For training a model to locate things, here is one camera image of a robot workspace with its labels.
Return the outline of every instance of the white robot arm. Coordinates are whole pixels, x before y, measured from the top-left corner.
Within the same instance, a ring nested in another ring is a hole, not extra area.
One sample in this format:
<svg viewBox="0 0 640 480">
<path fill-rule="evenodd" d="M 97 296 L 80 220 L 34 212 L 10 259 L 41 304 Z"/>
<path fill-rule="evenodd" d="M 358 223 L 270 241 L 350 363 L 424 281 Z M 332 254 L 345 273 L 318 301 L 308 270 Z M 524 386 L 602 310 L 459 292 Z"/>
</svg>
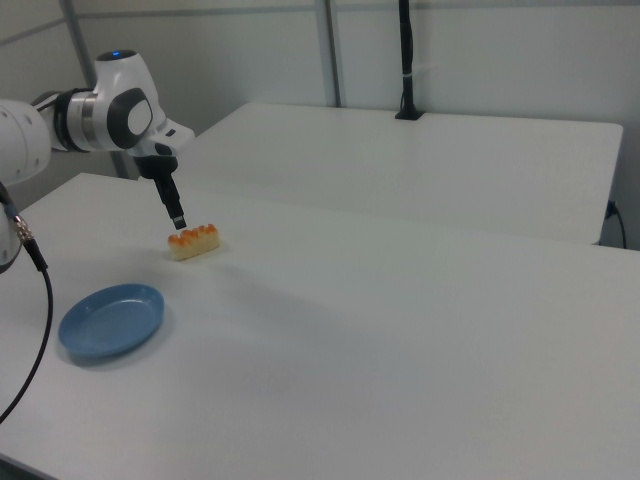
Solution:
<svg viewBox="0 0 640 480">
<path fill-rule="evenodd" d="M 0 183 L 10 186 L 44 170 L 52 148 L 124 150 L 134 157 L 140 174 L 155 181 L 175 228 L 184 228 L 171 173 L 178 166 L 176 156 L 194 138 L 193 131 L 167 118 L 151 74 L 136 52 L 102 54 L 95 67 L 98 81 L 93 90 L 45 94 L 33 106 L 0 100 Z M 0 273 L 20 248 L 12 209 L 0 215 Z"/>
</svg>

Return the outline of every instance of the white tabletop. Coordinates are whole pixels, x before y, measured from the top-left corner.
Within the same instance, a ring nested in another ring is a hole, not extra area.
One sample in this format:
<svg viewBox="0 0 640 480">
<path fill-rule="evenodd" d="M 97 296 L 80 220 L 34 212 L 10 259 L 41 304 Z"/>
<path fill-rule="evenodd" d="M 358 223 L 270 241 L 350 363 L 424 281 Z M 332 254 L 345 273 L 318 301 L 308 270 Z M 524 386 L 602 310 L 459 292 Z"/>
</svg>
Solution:
<svg viewBox="0 0 640 480">
<path fill-rule="evenodd" d="M 2 455 L 67 480 L 637 478 L 635 252 L 181 193 L 223 238 L 183 263 L 149 184 L 82 175 L 25 212 L 54 335 Z M 163 292 L 160 330 L 72 363 L 62 315 L 125 282 Z M 0 295 L 5 405 L 44 326 L 26 257 Z"/>
<path fill-rule="evenodd" d="M 182 185 L 582 244 L 600 239 L 622 127 L 248 104 L 180 158 Z"/>
</svg>

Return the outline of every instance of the white wall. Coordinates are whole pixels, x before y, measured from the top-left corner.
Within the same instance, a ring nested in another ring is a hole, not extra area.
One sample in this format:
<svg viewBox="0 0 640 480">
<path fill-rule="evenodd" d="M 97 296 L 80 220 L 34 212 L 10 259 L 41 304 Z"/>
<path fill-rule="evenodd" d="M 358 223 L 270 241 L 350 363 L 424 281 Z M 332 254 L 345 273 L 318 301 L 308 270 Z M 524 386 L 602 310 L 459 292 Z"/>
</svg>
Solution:
<svg viewBox="0 0 640 480">
<path fill-rule="evenodd" d="M 250 101 L 335 103 L 318 3 L 75 0 L 74 6 L 90 56 L 138 51 L 167 115 L 201 133 Z"/>
<path fill-rule="evenodd" d="M 31 102 L 50 90 L 86 86 L 57 0 L 2 0 L 0 98 Z M 79 172 L 115 175 L 109 155 L 52 155 L 49 167 L 11 188 L 24 208 Z"/>
<path fill-rule="evenodd" d="M 469 8 L 553 3 L 583 6 Z M 415 79 L 416 103 L 432 112 L 622 124 L 613 197 L 630 246 L 640 249 L 640 6 L 585 3 L 590 2 L 412 1 L 414 71 L 428 67 Z M 336 4 L 343 105 L 397 110 L 402 92 L 397 2 Z M 614 220 L 607 222 L 603 240 L 620 244 Z"/>
</svg>

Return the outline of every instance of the black stand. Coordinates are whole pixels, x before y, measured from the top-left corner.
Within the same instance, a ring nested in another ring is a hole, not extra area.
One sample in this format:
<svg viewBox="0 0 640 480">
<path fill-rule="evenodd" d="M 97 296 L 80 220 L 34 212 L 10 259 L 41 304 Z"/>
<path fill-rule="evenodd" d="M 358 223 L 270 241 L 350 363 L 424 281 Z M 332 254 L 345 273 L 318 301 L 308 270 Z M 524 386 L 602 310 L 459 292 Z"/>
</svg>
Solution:
<svg viewBox="0 0 640 480">
<path fill-rule="evenodd" d="M 409 0 L 399 0 L 400 10 L 400 45 L 402 47 L 402 104 L 396 114 L 399 120 L 417 120 L 424 112 L 420 112 L 413 104 L 413 33 L 409 18 Z"/>
</svg>

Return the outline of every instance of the black cable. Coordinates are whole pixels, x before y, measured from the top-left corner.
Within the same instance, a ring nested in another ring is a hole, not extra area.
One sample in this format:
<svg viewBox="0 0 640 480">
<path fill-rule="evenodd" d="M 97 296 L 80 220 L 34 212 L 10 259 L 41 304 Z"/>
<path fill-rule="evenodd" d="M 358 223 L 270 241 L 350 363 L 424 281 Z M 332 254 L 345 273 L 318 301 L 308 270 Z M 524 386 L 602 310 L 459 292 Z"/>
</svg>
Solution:
<svg viewBox="0 0 640 480">
<path fill-rule="evenodd" d="M 607 203 L 607 211 L 604 214 L 604 219 L 608 220 L 613 216 L 618 217 L 618 222 L 620 223 L 620 231 L 622 232 L 622 248 L 627 249 L 627 233 L 624 229 L 624 222 L 622 221 L 622 215 L 620 214 L 620 210 L 618 210 L 618 205 L 613 200 L 609 200 Z"/>
<path fill-rule="evenodd" d="M 616 207 L 616 215 L 618 216 L 618 221 L 620 222 L 620 230 L 622 231 L 622 248 L 627 249 L 627 234 L 624 231 L 624 222 L 622 221 L 622 215 L 620 215 L 620 210 Z"/>
<path fill-rule="evenodd" d="M 48 303 L 47 324 L 44 330 L 44 336 L 42 337 L 42 343 L 40 344 L 40 350 L 38 351 L 36 361 L 34 362 L 33 367 L 31 367 L 31 371 L 29 372 L 27 379 L 22 385 L 22 388 L 20 389 L 16 397 L 11 402 L 11 405 L 9 405 L 7 409 L 2 413 L 2 415 L 0 415 L 0 425 L 2 425 L 2 422 L 5 421 L 5 419 L 9 416 L 9 414 L 13 411 L 13 409 L 16 408 L 16 405 L 18 405 L 18 403 L 22 399 L 23 395 L 27 391 L 27 388 L 29 388 L 29 385 L 31 384 L 31 380 L 33 380 L 33 377 L 35 376 L 36 371 L 40 366 L 40 362 L 42 361 L 42 357 L 44 356 L 44 351 L 47 348 L 47 341 L 49 340 L 49 334 L 51 333 L 51 323 L 53 319 L 53 290 L 51 289 L 51 279 L 49 278 L 49 273 L 46 270 L 42 270 L 42 276 L 44 277 L 44 283 L 47 286 L 47 303 Z"/>
<path fill-rule="evenodd" d="M 31 380 L 33 380 L 33 377 L 38 371 L 40 362 L 42 362 L 42 357 L 44 356 L 44 351 L 47 348 L 47 342 L 49 341 L 49 334 L 51 333 L 51 324 L 53 321 L 53 289 L 51 288 L 51 279 L 49 278 L 49 273 L 47 272 L 47 262 L 45 262 L 42 253 L 40 253 L 40 248 L 33 238 L 33 234 L 31 233 L 31 230 L 29 230 L 29 226 L 24 221 L 24 219 L 19 216 L 18 210 L 13 204 L 11 196 L 9 195 L 9 192 L 2 184 L 2 182 L 0 182 L 0 204 L 4 205 L 5 212 L 2 213 L 5 213 L 10 221 L 15 222 L 18 237 L 20 238 L 25 250 L 31 257 L 31 260 L 33 260 L 33 263 L 35 264 L 38 271 L 42 272 L 44 283 L 47 287 L 47 322 L 44 329 L 44 336 L 42 337 L 42 342 L 40 343 L 40 350 L 38 350 L 36 361 L 33 363 L 31 371 L 29 372 L 27 379 L 22 385 L 22 388 L 20 388 L 20 391 L 15 396 L 11 404 L 7 407 L 7 409 L 2 412 L 2 415 L 0 415 L 0 425 L 2 425 L 2 422 L 6 420 L 6 418 L 11 414 L 13 409 L 16 408 L 16 405 L 18 405 L 18 403 L 24 396 L 27 388 L 29 388 L 29 385 L 31 384 Z"/>
</svg>

